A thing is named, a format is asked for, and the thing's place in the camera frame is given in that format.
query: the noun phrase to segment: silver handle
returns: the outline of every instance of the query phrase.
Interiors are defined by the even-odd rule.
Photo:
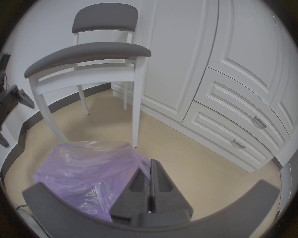
[[[233,140],[233,142],[238,145],[240,148],[245,149],[245,145],[239,144],[236,140]]]
[[[266,127],[267,127],[267,125],[266,125],[264,122],[262,122],[257,116],[255,116],[254,119],[255,119],[258,123],[260,123],[260,124],[263,126],[263,128],[266,128]]]

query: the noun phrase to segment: white chair leg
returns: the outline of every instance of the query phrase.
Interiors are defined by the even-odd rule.
[[[86,104],[85,95],[84,95],[84,92],[83,92],[82,85],[78,85],[77,89],[79,91],[79,95],[80,95],[80,99],[81,99],[81,102],[82,102],[84,112],[85,112],[86,115],[89,115],[89,111],[88,111],[88,107],[87,107],[87,104]]]
[[[139,121],[141,110],[141,98],[143,92],[143,81],[145,77],[146,57],[140,56],[136,59],[134,75],[134,99],[132,109],[132,147],[138,146]]]
[[[55,120],[50,112],[50,109],[48,108],[48,106],[46,104],[44,96],[37,95],[35,81],[29,79],[29,82],[30,82],[30,86],[31,86],[31,90],[32,90],[35,102],[36,102],[45,122],[48,124],[49,128],[52,130],[52,132],[57,137],[57,139],[60,141],[60,143],[69,143],[69,140],[66,138],[66,136],[63,134],[63,132],[60,130],[59,126],[55,122]]]
[[[123,110],[127,110],[127,88],[128,88],[128,82],[124,82],[124,85],[123,85]]]

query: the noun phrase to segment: drawer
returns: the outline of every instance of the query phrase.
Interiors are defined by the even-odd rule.
[[[275,156],[289,140],[285,127],[262,99],[218,71],[206,69],[194,100],[243,127]]]
[[[212,109],[192,102],[182,124],[228,151],[226,159],[252,172],[268,163],[273,154],[242,127]]]

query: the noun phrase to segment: wooden floor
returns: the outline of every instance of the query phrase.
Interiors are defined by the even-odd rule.
[[[90,111],[85,115],[81,102],[72,103],[53,115],[70,141],[127,141],[131,143],[131,107],[107,90],[86,98]],[[248,173],[227,159],[141,112],[139,143],[135,150],[148,159],[159,160],[194,209],[192,220],[200,219],[231,204],[258,180],[280,188],[280,173],[270,161]],[[24,204],[21,192],[33,185],[32,175],[58,144],[44,120],[33,126],[26,137],[25,151],[13,163],[4,182],[10,199]],[[259,237],[273,222],[280,198],[252,234]]]

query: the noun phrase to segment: translucent plastic bag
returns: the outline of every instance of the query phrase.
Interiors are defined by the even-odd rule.
[[[109,210],[138,167],[150,179],[150,160],[129,143],[74,142],[54,147],[33,180],[73,207],[111,221]]]

